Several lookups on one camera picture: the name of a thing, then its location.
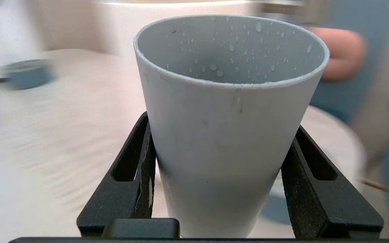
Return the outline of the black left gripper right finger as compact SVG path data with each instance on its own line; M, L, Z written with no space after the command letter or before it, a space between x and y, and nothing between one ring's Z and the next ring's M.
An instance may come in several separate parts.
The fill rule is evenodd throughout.
M300 126L281 168L297 239L378 239L384 220Z

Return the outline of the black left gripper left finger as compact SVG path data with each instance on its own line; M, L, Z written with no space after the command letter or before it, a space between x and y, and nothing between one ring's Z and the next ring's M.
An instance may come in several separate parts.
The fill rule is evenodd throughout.
M116 219L151 218L156 151L144 112L77 217L82 237L100 237Z

